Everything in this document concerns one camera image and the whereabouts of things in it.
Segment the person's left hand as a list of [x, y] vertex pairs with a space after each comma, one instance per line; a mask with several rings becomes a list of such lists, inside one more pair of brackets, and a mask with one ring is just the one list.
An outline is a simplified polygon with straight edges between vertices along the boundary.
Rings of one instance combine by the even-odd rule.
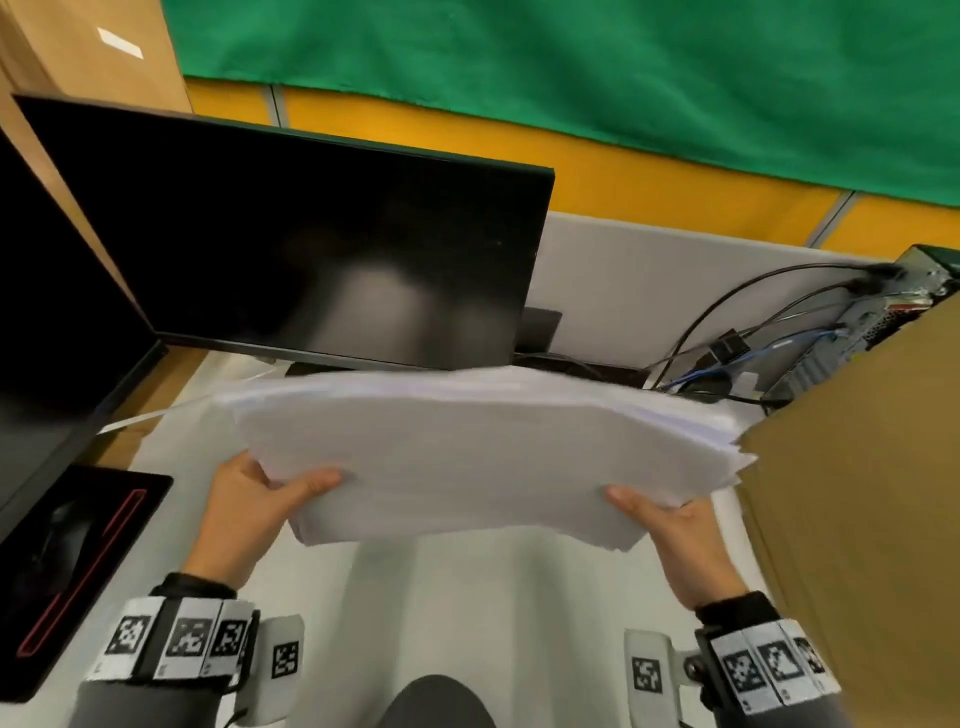
[[296, 514], [274, 510], [274, 490], [285, 483], [273, 486], [247, 450], [217, 467], [198, 536], [179, 572], [234, 591], [243, 588]]

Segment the stack of white paper sheets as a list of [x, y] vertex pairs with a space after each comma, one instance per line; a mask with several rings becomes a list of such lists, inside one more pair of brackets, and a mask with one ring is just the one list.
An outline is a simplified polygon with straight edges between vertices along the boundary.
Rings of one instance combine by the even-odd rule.
[[215, 401], [272, 484], [342, 472], [291, 517], [307, 547], [536, 527], [628, 552], [642, 528], [605, 486], [679, 506], [757, 460], [722, 406], [520, 367], [245, 380]]

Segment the person's dark grey knee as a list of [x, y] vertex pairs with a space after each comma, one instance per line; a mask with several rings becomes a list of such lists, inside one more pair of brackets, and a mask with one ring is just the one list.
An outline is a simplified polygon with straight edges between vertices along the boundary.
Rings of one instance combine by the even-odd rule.
[[498, 728], [482, 700], [446, 675], [419, 677], [391, 700], [375, 728]]

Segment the person's right hand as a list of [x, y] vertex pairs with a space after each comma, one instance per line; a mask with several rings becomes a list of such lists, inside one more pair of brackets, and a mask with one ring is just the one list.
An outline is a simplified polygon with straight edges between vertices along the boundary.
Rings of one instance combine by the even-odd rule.
[[677, 523], [642, 528], [649, 533], [666, 580], [684, 608], [696, 611], [749, 593], [727, 551], [710, 499], [694, 499], [677, 508], [657, 505], [675, 511]]

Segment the wide black computer monitor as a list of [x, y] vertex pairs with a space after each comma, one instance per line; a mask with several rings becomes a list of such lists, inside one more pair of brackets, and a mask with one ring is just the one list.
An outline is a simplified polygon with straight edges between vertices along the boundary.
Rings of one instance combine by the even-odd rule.
[[553, 169], [118, 103], [14, 99], [168, 342], [347, 368], [511, 361]]

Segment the white desk partition panel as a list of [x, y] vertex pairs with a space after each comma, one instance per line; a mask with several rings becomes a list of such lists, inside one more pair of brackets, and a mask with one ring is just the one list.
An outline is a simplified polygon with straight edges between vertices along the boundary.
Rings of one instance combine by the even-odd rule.
[[562, 316], [551, 353], [646, 369], [719, 297], [750, 279], [801, 264], [733, 295], [684, 347], [762, 323], [787, 304], [886, 258], [792, 247], [677, 228], [549, 212], [526, 305]]

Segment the right wrist marker band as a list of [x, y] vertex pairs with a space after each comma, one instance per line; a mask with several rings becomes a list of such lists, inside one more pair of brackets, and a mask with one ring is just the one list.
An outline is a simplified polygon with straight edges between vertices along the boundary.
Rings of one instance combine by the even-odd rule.
[[792, 618], [713, 637], [709, 646], [736, 705], [749, 718], [842, 691], [804, 628]]

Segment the black computer mouse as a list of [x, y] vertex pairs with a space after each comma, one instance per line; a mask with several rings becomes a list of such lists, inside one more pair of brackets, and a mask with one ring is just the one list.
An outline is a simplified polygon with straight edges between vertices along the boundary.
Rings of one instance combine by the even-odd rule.
[[52, 598], [67, 588], [81, 561], [94, 518], [95, 509], [86, 499], [74, 499], [52, 511], [44, 539], [30, 557], [24, 576], [28, 601]]

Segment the black mouse pad red line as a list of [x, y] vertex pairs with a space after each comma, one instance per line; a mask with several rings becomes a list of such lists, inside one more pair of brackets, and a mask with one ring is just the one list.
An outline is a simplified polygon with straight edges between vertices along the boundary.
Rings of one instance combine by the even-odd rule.
[[[166, 474], [74, 465], [0, 542], [0, 703], [30, 701], [174, 484]], [[24, 577], [58, 506], [87, 500], [94, 521], [70, 584], [29, 601]]]

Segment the cardboard box with white label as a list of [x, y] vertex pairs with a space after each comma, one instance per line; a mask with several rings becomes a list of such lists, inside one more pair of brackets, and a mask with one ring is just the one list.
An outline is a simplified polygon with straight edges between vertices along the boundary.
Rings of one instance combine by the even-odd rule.
[[162, 0], [0, 0], [0, 129], [133, 300], [19, 109], [17, 92], [192, 114]]

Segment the large plain cardboard box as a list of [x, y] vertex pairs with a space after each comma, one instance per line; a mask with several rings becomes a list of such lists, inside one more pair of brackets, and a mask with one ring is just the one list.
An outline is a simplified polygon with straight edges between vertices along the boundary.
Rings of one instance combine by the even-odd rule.
[[748, 429], [739, 499], [857, 728], [960, 728], [960, 293]]

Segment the green cloth backdrop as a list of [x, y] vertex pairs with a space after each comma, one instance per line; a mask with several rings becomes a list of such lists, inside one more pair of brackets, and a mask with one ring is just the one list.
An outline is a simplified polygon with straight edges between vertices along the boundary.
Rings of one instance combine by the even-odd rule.
[[960, 208], [960, 0], [161, 0], [191, 77]]

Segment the wrist marker band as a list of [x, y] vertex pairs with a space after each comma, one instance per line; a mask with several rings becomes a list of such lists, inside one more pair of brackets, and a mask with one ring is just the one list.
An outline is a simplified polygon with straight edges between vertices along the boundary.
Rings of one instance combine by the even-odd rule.
[[709, 646], [736, 705], [749, 718], [842, 691], [804, 628], [792, 618], [713, 637]]
[[241, 674], [255, 622], [241, 599], [144, 596], [126, 601], [86, 682], [169, 682]]

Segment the person's right forearm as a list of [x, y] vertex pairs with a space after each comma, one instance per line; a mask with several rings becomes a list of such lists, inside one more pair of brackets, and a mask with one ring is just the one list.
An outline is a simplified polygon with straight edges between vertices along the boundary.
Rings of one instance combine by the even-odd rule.
[[695, 634], [703, 661], [701, 701], [712, 712], [717, 728], [855, 728], [843, 704], [842, 691], [755, 717], [740, 711], [734, 691], [711, 650], [710, 639], [788, 619], [781, 616], [764, 593], [751, 591], [738, 598], [710, 604], [694, 613], [701, 623]]

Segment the black monitor with thick frame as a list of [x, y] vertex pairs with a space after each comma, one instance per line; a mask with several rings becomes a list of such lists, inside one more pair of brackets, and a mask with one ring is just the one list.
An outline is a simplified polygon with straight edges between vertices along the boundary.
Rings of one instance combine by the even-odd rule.
[[165, 353], [0, 130], [0, 543]]

